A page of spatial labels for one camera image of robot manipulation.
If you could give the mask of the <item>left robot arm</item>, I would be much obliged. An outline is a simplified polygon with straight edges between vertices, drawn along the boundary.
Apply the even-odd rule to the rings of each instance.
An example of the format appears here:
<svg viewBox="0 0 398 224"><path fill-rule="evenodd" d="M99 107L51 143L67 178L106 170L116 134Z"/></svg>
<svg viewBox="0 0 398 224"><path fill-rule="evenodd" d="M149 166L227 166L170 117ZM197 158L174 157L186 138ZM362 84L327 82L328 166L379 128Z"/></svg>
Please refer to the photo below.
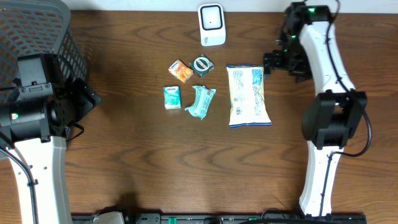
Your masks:
<svg viewBox="0 0 398 224"><path fill-rule="evenodd" d="M1 153L11 162L23 223L71 223L65 156L71 128L100 96L75 76L62 55L36 54L17 61L15 101L1 105Z"/></svg>

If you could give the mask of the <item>yellow snack bag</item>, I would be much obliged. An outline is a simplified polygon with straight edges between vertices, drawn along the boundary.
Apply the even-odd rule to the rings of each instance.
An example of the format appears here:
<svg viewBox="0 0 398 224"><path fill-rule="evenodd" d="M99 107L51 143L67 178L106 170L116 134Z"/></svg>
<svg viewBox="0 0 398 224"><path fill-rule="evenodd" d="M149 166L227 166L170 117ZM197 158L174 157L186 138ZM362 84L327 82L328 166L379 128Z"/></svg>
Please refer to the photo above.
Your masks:
<svg viewBox="0 0 398 224"><path fill-rule="evenodd" d="M264 101L264 68L261 65L227 65L231 111L230 128L270 126Z"/></svg>

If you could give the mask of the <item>dark green round-logo packet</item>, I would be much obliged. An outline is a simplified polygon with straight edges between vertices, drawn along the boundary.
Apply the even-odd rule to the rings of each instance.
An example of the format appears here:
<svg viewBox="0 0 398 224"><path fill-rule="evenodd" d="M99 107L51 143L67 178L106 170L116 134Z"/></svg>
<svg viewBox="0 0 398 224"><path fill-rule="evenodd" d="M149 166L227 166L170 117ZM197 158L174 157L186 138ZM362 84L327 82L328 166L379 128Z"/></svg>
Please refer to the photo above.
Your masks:
<svg viewBox="0 0 398 224"><path fill-rule="evenodd" d="M190 67L200 78L204 78L215 68L215 65L205 54L201 54L190 62Z"/></svg>

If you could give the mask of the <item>teal Kleenex tissue packet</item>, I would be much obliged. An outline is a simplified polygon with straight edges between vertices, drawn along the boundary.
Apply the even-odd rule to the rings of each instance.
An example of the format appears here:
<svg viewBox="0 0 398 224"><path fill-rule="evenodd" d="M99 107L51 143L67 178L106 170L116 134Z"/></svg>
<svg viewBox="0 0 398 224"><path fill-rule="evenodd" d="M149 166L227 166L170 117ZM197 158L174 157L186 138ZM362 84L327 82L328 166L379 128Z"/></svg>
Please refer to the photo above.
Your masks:
<svg viewBox="0 0 398 224"><path fill-rule="evenodd" d="M182 103L179 86L164 87L164 106L167 110L175 110L181 108Z"/></svg>

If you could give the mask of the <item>teal wipes packet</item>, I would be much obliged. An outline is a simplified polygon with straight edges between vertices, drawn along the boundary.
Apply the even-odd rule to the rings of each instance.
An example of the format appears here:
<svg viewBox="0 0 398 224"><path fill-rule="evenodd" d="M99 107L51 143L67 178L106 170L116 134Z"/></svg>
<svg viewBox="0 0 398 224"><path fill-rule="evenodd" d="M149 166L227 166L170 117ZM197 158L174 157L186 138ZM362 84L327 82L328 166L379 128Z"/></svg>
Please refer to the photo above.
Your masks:
<svg viewBox="0 0 398 224"><path fill-rule="evenodd" d="M209 89L201 85L195 85L192 88L195 90L195 100L191 106L185 108L185 111L188 111L193 117L203 120L207 115L216 89Z"/></svg>

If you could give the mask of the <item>orange tissue packet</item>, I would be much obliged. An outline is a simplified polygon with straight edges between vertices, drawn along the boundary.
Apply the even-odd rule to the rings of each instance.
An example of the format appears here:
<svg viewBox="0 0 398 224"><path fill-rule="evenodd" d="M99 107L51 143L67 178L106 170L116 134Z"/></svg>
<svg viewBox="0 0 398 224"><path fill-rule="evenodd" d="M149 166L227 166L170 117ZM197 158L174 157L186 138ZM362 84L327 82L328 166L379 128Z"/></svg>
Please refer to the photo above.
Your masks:
<svg viewBox="0 0 398 224"><path fill-rule="evenodd" d="M177 59L169 67L169 73L178 80L180 80L182 83L186 83L194 74L194 71L190 67L185 65L180 59Z"/></svg>

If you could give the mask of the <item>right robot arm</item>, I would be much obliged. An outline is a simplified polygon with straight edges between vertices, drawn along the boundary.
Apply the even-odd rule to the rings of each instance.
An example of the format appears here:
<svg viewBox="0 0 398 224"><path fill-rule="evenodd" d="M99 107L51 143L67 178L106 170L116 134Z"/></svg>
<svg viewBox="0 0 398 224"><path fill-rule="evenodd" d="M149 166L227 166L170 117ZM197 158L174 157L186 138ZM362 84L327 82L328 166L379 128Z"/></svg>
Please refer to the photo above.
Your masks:
<svg viewBox="0 0 398 224"><path fill-rule="evenodd" d="M292 2L284 12L280 50L264 54L265 74L286 70L297 83L313 80L315 97L302 118L308 164L300 213L331 217L338 161L359 157L370 147L372 129L366 93L357 91L345 70L335 36L337 13L327 5Z"/></svg>

